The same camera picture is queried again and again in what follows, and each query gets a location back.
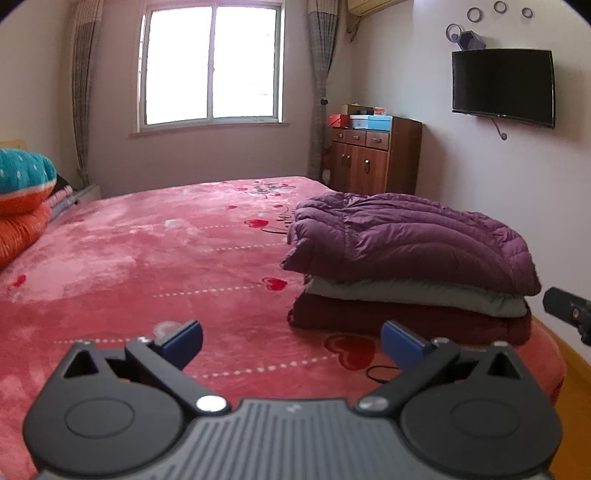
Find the wall air conditioner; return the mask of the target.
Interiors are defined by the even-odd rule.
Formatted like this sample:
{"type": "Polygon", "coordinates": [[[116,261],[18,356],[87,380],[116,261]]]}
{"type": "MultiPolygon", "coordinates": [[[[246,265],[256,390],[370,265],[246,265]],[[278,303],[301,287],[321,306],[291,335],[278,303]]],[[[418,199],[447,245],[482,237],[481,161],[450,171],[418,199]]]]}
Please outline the wall air conditioner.
{"type": "Polygon", "coordinates": [[[363,17],[406,0],[348,0],[348,11],[356,17],[363,17]]]}

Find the window with white frame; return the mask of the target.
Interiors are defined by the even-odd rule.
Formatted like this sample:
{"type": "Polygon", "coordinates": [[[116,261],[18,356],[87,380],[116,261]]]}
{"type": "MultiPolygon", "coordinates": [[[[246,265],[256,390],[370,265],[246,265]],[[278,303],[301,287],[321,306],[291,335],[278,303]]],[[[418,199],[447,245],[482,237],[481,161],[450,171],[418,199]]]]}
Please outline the window with white frame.
{"type": "Polygon", "coordinates": [[[283,121],[283,1],[146,1],[136,130],[283,121]]]}

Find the black wall television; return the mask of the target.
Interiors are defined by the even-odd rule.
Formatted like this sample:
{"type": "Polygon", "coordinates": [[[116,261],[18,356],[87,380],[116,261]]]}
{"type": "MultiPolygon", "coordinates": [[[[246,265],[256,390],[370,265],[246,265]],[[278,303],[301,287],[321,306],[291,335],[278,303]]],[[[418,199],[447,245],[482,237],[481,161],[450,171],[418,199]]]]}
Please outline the black wall television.
{"type": "Polygon", "coordinates": [[[452,111],[553,129],[553,54],[539,49],[485,49],[452,54],[452,111]]]}

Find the right plaid curtain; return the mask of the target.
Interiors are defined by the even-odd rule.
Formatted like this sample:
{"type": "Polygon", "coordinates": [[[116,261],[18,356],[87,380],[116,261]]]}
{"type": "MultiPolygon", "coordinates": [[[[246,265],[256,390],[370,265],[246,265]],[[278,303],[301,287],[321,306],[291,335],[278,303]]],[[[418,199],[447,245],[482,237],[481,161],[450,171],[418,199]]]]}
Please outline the right plaid curtain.
{"type": "Polygon", "coordinates": [[[335,53],[339,28],[339,1],[308,1],[308,44],[314,75],[314,107],[312,108],[310,159],[308,177],[322,178],[322,153],[325,144],[325,113],[327,113],[327,82],[335,53]]]}

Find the orange teal folded quilt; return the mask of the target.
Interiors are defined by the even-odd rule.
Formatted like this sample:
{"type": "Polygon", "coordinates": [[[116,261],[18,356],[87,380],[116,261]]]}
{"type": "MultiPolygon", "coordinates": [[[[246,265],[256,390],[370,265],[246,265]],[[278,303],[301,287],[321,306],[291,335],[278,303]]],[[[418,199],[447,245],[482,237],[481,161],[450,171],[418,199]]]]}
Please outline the orange teal folded quilt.
{"type": "Polygon", "coordinates": [[[21,149],[1,149],[1,268],[6,268],[45,231],[57,172],[51,160],[21,149]]]}

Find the round wall decorations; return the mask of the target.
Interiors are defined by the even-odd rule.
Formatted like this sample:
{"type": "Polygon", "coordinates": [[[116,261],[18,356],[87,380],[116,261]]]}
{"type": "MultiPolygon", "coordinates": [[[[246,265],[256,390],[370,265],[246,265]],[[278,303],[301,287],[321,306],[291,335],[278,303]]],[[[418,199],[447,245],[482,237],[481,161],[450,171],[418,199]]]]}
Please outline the round wall decorations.
{"type": "MultiPolygon", "coordinates": [[[[490,1],[490,14],[493,20],[500,20],[509,15],[510,5],[508,1],[490,1]]],[[[535,11],[530,6],[517,7],[517,14],[521,23],[527,25],[535,17],[535,11]]],[[[445,38],[448,42],[454,44],[462,51],[484,50],[485,48],[497,48],[501,46],[501,41],[493,38],[491,35],[477,32],[485,21],[485,9],[481,6],[471,6],[468,8],[465,19],[467,25],[460,23],[449,23],[445,28],[445,38]]]]}

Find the blue box on dresser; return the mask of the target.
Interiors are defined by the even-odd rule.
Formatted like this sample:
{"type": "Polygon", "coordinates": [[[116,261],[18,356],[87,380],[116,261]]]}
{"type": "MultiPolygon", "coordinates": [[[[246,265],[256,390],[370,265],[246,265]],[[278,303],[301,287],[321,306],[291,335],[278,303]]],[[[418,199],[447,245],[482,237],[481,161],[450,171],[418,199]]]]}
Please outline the blue box on dresser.
{"type": "Polygon", "coordinates": [[[355,130],[390,131],[394,117],[390,115],[351,115],[349,127],[355,130]]]}

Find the dark red jacket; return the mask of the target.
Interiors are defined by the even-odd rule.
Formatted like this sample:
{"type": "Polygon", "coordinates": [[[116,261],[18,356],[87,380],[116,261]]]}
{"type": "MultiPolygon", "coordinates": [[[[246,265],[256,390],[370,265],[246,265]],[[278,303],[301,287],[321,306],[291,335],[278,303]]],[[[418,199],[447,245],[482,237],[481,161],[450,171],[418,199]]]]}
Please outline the dark red jacket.
{"type": "Polygon", "coordinates": [[[532,315],[492,317],[455,307],[341,300],[303,293],[287,314],[290,326],[378,337],[382,326],[395,321],[425,339],[447,337],[465,345],[497,340],[519,346],[531,336],[532,315]]]}

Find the light green quilted jacket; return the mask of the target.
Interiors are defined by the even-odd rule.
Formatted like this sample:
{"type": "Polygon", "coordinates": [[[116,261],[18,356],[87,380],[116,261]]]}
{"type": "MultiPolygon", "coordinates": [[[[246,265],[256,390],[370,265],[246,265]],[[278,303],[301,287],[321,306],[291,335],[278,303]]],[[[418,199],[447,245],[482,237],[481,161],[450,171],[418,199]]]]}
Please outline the light green quilted jacket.
{"type": "Polygon", "coordinates": [[[519,318],[529,311],[523,296],[449,282],[402,279],[346,282],[314,276],[305,284],[304,291],[349,301],[450,307],[497,318],[519,318]]]}

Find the plaid curtain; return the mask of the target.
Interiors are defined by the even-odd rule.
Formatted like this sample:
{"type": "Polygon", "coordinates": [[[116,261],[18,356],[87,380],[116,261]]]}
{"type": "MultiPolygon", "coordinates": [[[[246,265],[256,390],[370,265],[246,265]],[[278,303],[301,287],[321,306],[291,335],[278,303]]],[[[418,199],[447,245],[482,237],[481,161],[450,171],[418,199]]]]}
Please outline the plaid curtain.
{"type": "Polygon", "coordinates": [[[102,0],[75,1],[71,44],[71,109],[81,186],[90,185],[88,173],[90,99],[94,50],[98,43],[103,13],[102,0]]]}
{"type": "Polygon", "coordinates": [[[314,107],[312,108],[310,159],[308,177],[322,178],[322,153],[325,144],[325,113],[327,113],[327,82],[335,53],[339,28],[339,1],[308,1],[308,44],[314,75],[314,107]]]}

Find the folded clothes stack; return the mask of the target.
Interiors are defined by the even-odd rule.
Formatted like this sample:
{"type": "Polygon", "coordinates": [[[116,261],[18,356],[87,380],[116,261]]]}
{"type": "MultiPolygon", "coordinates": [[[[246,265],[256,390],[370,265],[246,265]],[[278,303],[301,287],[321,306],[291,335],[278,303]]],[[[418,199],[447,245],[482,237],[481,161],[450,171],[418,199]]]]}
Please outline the folded clothes stack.
{"type": "Polygon", "coordinates": [[[56,176],[56,184],[44,201],[50,209],[49,221],[54,221],[60,214],[75,203],[73,187],[60,175],[56,176]]]}

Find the brown wooden dresser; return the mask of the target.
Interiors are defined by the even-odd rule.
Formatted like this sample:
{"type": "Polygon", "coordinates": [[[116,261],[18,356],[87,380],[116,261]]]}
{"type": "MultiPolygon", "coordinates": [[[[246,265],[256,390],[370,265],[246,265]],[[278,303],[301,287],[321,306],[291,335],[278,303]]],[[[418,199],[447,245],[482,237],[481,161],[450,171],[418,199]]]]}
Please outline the brown wooden dresser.
{"type": "Polygon", "coordinates": [[[373,195],[416,192],[423,124],[394,117],[386,130],[332,127],[325,158],[335,191],[373,195]]]}

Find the red box on dresser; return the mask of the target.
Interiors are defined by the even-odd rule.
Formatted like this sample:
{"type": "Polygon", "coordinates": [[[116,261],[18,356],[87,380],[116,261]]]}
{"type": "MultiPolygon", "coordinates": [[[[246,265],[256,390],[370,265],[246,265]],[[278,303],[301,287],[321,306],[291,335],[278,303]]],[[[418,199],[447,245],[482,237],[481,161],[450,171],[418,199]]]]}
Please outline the red box on dresser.
{"type": "Polygon", "coordinates": [[[329,114],[328,126],[331,128],[349,128],[348,114],[329,114]]]}

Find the left plaid curtain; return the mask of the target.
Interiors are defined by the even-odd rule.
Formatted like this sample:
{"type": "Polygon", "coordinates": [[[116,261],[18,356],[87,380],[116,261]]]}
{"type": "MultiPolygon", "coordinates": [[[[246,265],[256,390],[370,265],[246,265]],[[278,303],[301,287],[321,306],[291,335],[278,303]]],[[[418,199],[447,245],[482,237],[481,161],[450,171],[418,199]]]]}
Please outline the left plaid curtain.
{"type": "Polygon", "coordinates": [[[102,0],[75,1],[71,44],[71,109],[81,186],[90,185],[88,173],[90,99],[94,50],[98,43],[103,13],[102,0]]]}

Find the purple down jacket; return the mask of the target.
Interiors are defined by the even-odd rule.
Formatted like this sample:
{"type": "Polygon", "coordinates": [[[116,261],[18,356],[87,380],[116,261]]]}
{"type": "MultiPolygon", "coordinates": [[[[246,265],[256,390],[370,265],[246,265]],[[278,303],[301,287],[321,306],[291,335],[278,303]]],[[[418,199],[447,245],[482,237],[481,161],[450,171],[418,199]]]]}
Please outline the purple down jacket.
{"type": "Polygon", "coordinates": [[[297,205],[283,269],[338,281],[425,280],[536,296],[524,238],[479,212],[408,194],[329,192],[297,205]]]}

